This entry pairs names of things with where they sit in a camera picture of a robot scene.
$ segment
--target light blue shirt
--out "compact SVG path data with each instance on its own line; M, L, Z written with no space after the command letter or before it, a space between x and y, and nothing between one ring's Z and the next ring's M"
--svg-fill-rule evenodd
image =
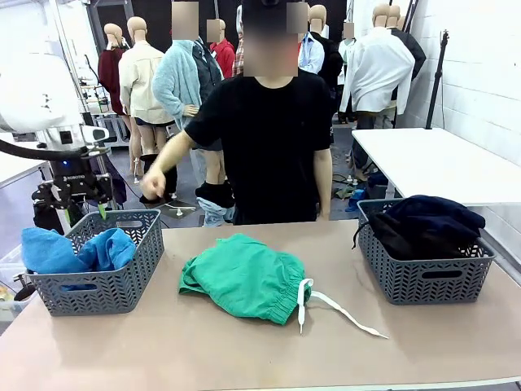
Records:
M318 73L324 64L324 47L311 33L306 33L299 51L299 68Z

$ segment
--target black t-shirt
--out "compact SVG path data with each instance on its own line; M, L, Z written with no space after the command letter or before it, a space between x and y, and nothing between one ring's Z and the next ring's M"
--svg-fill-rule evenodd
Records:
M241 222L316 219L313 153L330 146L329 106L326 83L301 70L279 89L226 79L201 106L186 132L202 146L221 139Z

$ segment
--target basket handle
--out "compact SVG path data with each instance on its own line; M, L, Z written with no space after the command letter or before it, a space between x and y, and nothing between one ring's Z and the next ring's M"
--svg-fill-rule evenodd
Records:
M61 283L58 286L61 293L84 293L99 290L95 283Z
M463 275L461 270L436 270L422 273L423 279L459 279Z

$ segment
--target blue towel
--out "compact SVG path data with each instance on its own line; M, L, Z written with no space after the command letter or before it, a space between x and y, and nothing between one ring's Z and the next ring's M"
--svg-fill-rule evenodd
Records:
M135 243L120 228L96 235L78 255L72 242L54 230L34 227L22 231L25 267L38 274L118 270L130 262L135 251Z

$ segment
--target light blue sweater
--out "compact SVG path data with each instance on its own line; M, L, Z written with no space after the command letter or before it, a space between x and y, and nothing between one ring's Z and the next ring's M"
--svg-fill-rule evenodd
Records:
M201 106L199 75L192 55L193 41L173 41L164 54L152 80L154 96L173 116L180 130L190 122L183 116L186 104Z

